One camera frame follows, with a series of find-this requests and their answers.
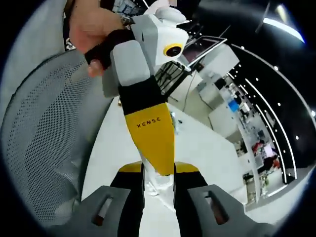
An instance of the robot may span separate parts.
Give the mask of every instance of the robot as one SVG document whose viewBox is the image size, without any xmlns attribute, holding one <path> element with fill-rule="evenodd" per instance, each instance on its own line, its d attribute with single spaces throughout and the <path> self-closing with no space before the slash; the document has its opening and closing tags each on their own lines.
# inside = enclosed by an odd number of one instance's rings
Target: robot
<svg viewBox="0 0 316 237">
<path fill-rule="evenodd" d="M 107 68 L 104 93 L 109 96 L 107 89 L 112 85 L 110 96 L 120 96 L 141 162 L 122 167 L 110 187 L 100 187 L 68 223 L 51 228 L 53 235 L 138 236 L 145 187 L 154 196 L 172 191 L 172 200 L 164 200 L 164 205 L 176 212 L 181 236 L 272 233 L 271 225 L 252 221 L 241 203 L 219 187 L 209 186 L 196 167 L 174 162 L 172 119 L 154 75 L 156 67 L 181 55 L 189 36 L 177 25 L 185 21 L 180 11 L 162 7 L 155 15 L 131 18 L 130 29 L 110 33 L 86 53 L 88 63 L 99 59 Z"/>
</svg>

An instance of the human hand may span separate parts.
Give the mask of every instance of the human hand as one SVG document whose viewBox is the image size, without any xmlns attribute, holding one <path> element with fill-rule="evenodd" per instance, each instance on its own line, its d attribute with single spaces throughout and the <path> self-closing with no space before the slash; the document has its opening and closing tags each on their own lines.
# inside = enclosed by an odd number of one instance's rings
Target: human hand
<svg viewBox="0 0 316 237">
<path fill-rule="evenodd" d="M 93 0 L 77 0 L 69 22 L 69 38 L 78 51 L 85 54 L 114 30 L 123 29 L 118 14 L 91 4 Z M 105 68 L 99 60 L 92 60 L 88 67 L 90 77 L 101 76 Z"/>
</svg>

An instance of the gray chair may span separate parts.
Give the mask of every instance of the gray chair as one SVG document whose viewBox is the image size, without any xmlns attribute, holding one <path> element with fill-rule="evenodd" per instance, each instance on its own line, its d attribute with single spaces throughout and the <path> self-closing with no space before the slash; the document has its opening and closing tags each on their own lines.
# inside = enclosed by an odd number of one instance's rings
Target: gray chair
<svg viewBox="0 0 316 237">
<path fill-rule="evenodd" d="M 20 85 L 1 127 L 4 163 L 44 227 L 61 225 L 81 200 L 89 156 L 111 99 L 76 50 L 38 66 Z"/>
</svg>

